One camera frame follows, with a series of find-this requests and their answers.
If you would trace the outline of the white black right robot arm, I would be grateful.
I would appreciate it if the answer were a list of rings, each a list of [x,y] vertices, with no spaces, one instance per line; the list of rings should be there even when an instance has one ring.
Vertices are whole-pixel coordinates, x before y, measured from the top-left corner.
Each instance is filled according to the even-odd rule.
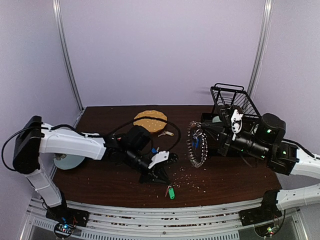
[[[219,143],[218,153],[229,151],[265,160],[272,171],[290,176],[320,178],[320,156],[301,144],[285,139],[286,123],[272,113],[244,113],[239,106],[222,105],[205,114],[203,132]]]

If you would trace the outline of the blue tag key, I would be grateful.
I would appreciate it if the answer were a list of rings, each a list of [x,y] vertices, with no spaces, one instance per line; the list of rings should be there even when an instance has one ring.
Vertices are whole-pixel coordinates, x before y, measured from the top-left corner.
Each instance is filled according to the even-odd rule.
[[[199,147],[200,137],[197,134],[193,134],[191,138],[191,145],[193,149],[197,149]]]

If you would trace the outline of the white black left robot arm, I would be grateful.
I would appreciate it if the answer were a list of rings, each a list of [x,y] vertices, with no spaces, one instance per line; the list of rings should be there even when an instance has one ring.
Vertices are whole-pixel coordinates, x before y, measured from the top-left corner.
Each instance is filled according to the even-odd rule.
[[[43,170],[41,154],[54,154],[57,161],[84,159],[112,159],[123,162],[140,173],[140,183],[158,183],[171,187],[165,166],[178,160],[169,149],[148,153],[142,150],[152,144],[151,132],[135,120],[128,132],[117,134],[122,126],[107,134],[84,133],[68,124],[52,126],[44,123],[42,117],[33,116],[22,130],[17,132],[12,166],[24,175],[35,191],[44,199],[52,213],[61,222],[72,218],[72,211],[66,207],[62,191]]]

